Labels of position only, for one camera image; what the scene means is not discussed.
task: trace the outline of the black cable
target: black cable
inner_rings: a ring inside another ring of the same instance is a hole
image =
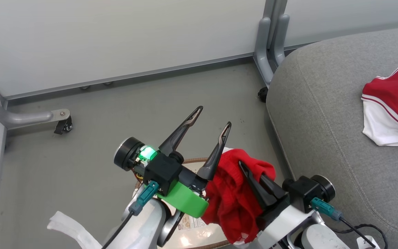
[[[127,224],[127,222],[131,219],[131,217],[133,216],[134,212],[130,211],[130,213],[128,213],[127,218],[125,218],[124,222],[122,222],[122,224],[117,228],[116,232],[108,239],[108,241],[105,243],[105,245],[102,247],[102,249],[106,249],[110,243],[117,237],[117,235],[121,232],[122,228],[125,227],[125,225]]]
[[[349,222],[347,222],[345,219],[343,219],[343,217],[340,217],[339,220],[343,223],[345,223],[345,225],[347,225],[349,228],[351,228],[352,230],[354,230],[354,232],[356,232],[360,237],[362,237],[368,244],[370,244],[373,248],[376,248],[376,245],[373,244],[367,237],[365,237],[365,235],[363,233],[361,233],[359,230],[357,230],[356,228],[354,228],[353,225],[349,224]]]
[[[376,230],[382,235],[383,242],[385,243],[385,249],[388,249],[388,239],[387,239],[386,235],[383,233],[383,231],[382,231],[380,228],[376,227],[376,226],[373,225],[373,224],[360,224],[360,225],[354,226],[354,228],[355,228],[356,230],[359,229],[359,228],[362,228],[362,227],[372,227],[372,228],[376,229]],[[348,230],[337,230],[337,229],[331,228],[331,227],[330,227],[330,229],[331,229],[333,232],[335,232],[335,233],[351,233],[351,232],[354,231],[353,229],[348,229]]]

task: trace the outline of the gray sofa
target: gray sofa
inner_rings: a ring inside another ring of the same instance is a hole
[[[344,36],[288,55],[267,95],[293,176],[327,177],[337,191],[332,204],[353,224],[382,229],[389,248],[398,248],[398,147],[379,147],[362,134],[360,97],[366,83],[397,67],[398,29]],[[383,248],[379,233],[361,230]],[[356,234],[339,237],[357,248]]]

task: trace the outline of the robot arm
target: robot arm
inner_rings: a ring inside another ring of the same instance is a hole
[[[215,175],[231,123],[226,124],[208,160],[195,174],[182,165],[183,156],[176,149],[188,129],[196,122],[202,109],[202,106],[197,107],[157,151],[134,137],[124,140],[117,148],[115,164],[142,176],[143,184],[127,206],[123,214],[123,224],[103,249],[153,249],[156,245],[162,247],[170,239],[184,213],[195,218],[204,214],[208,202],[202,192]],[[145,200],[142,195],[150,183],[156,183],[158,187],[154,193],[150,192],[150,198]],[[153,194],[156,194],[158,199],[152,199]],[[175,214],[171,215],[167,205],[159,199],[176,208]]]
[[[231,123],[227,123],[207,162],[195,174],[182,165],[183,157],[176,149],[202,109],[202,106],[196,108],[157,151],[134,137],[126,139],[117,148],[115,164],[142,177],[143,184],[127,206],[123,214],[124,222],[103,249],[162,247],[170,239],[184,213],[196,218],[204,214],[208,202],[202,192],[216,172]],[[257,182],[243,162],[239,162],[239,166],[263,210],[256,219],[261,233],[249,248],[269,249],[279,245],[290,249],[299,248],[297,246],[301,249],[348,249],[325,226],[318,212],[326,211],[331,217],[340,217],[327,204],[336,194],[329,180],[319,175],[311,178],[302,176],[296,181],[286,180],[280,187],[266,175],[262,175]],[[161,200],[174,206],[175,214],[172,215]],[[303,229],[303,232],[299,244],[295,246],[290,235],[299,229]]]

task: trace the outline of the white trim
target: white trim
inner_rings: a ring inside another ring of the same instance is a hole
[[[398,72],[398,68],[388,77],[381,77],[381,76],[376,76],[375,79],[381,79],[381,80],[386,80],[389,77],[393,76],[396,72]]]
[[[66,234],[78,242],[83,249],[101,249],[101,244],[79,222],[57,211],[47,225],[47,229]]]
[[[233,148],[228,148],[228,147],[224,147],[224,150],[222,151],[222,154],[223,153],[226,153],[227,151],[230,151],[230,150],[232,150]]]
[[[387,104],[385,104],[385,102],[383,102],[381,99],[375,97],[375,96],[371,96],[371,95],[366,95],[366,94],[362,94],[362,100],[363,101],[369,101],[372,102],[368,99],[364,99],[364,98],[369,98],[374,100],[375,102],[378,102],[379,104],[381,104],[383,107],[385,107],[385,109],[387,110],[387,112],[392,115],[393,119],[395,119],[396,121],[398,121],[398,114],[396,112],[394,112],[393,109],[391,109],[391,107],[389,107]]]
[[[398,146],[398,122],[375,101],[363,101],[362,133],[376,145]]]

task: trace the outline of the sofa seam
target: sofa seam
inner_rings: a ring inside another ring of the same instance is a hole
[[[296,180],[296,179],[297,179],[297,178],[296,178],[296,174],[294,173],[294,170],[293,170],[293,168],[291,167],[290,160],[288,159],[288,155],[286,154],[286,151],[285,151],[285,149],[284,149],[284,147],[283,147],[283,143],[282,143],[282,140],[281,140],[281,136],[280,136],[279,133],[277,132],[277,128],[276,128],[276,126],[275,126],[275,124],[274,124],[274,121],[273,121],[273,118],[272,118],[273,116],[272,116],[271,113],[270,113],[270,109],[268,108],[268,105],[266,105],[266,107],[267,107],[268,116],[270,117],[270,120],[271,120],[271,123],[272,123],[272,126],[273,126],[273,130],[274,130],[274,132],[275,132],[275,134],[276,134],[276,136],[277,136],[277,140],[278,140],[279,145],[280,145],[280,147],[281,147],[281,150],[282,150],[282,153],[283,153],[283,157],[285,158],[285,162],[286,162],[286,164],[287,164],[287,167],[288,167],[288,169],[289,169],[290,172],[291,172],[292,178],[293,178],[294,180]]]
[[[391,227],[392,230],[395,230],[396,232],[398,232],[398,226],[396,226],[396,225],[392,224],[391,222],[389,222],[388,220],[384,219],[384,218],[381,216],[381,214],[379,214],[379,213],[375,210],[374,206],[371,204],[371,202],[369,201],[368,197],[366,197],[366,194],[365,194],[365,192],[363,191],[362,186],[360,186],[360,183],[359,183],[359,181],[357,180],[357,177],[356,177],[356,175],[354,174],[354,171],[352,170],[351,165],[349,164],[348,160],[347,160],[346,157],[344,156],[344,152],[343,152],[342,148],[340,147],[340,144],[339,144],[337,138],[335,137],[334,132],[333,132],[332,129],[331,129],[330,123],[328,122],[328,120],[327,120],[327,118],[326,118],[326,116],[325,116],[325,114],[324,114],[324,112],[323,112],[323,110],[322,110],[322,108],[321,108],[319,102],[317,101],[316,97],[314,96],[313,92],[311,91],[311,88],[309,87],[306,78],[303,77],[303,73],[302,73],[302,71],[301,71],[301,69],[300,69],[299,60],[298,60],[298,56],[299,56],[299,55],[300,55],[300,51],[297,51],[297,55],[296,55],[296,60],[295,60],[295,61],[296,61],[296,64],[297,64],[297,69],[298,69],[298,71],[299,71],[300,77],[303,79],[303,82],[304,82],[304,84],[305,84],[305,86],[306,86],[308,92],[311,94],[311,97],[312,97],[313,101],[314,101],[315,104],[316,104],[316,107],[317,107],[317,109],[318,109],[318,114],[319,114],[320,118],[322,119],[325,128],[326,128],[326,129],[328,130],[328,132],[330,133],[330,137],[331,137],[332,141],[335,143],[336,151],[338,152],[338,155],[341,156],[342,164],[344,165],[344,167],[346,167],[347,171],[349,172],[349,177],[350,177],[351,181],[353,182],[353,184],[354,184],[354,186],[355,186],[355,188],[356,188],[356,191],[358,192],[360,198],[362,199],[362,201],[363,201],[363,203],[365,204],[365,206],[366,206],[366,208],[368,209],[368,211],[370,211],[371,214],[372,214],[379,222],[381,222],[382,224],[384,224],[384,225],[386,225],[386,226],[388,226],[388,227]]]

